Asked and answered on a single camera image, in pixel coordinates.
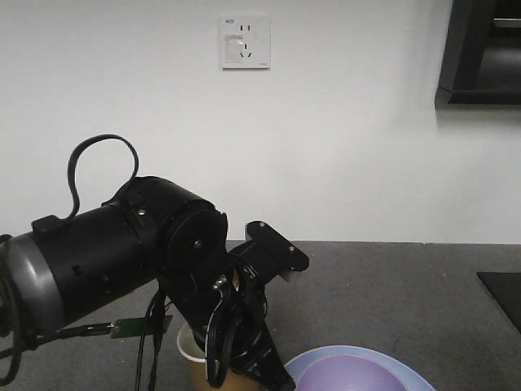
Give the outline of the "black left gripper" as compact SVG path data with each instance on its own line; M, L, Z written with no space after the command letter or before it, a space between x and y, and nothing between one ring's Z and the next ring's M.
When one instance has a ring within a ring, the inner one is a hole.
M296 383L282 364L265 322L265 285L253 266L237 260L232 275L220 275L211 286L218 296L202 327L192 327L204 352L206 381L218 389L229 371L268 390L294 390Z

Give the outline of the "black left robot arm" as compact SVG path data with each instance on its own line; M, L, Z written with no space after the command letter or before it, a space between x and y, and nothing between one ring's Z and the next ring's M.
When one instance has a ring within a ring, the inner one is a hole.
M269 390L293 390L265 322L265 286L308 267L308 258L269 224L247 224L246 241L226 247L227 217L207 200L157 177L135 178L101 207L67 219L36 220L1 238L1 334L12 346L2 378L21 354L58 339L106 334L77 321L134 289L159 284L142 333L159 348L172 302L205 354L206 379L228 371Z

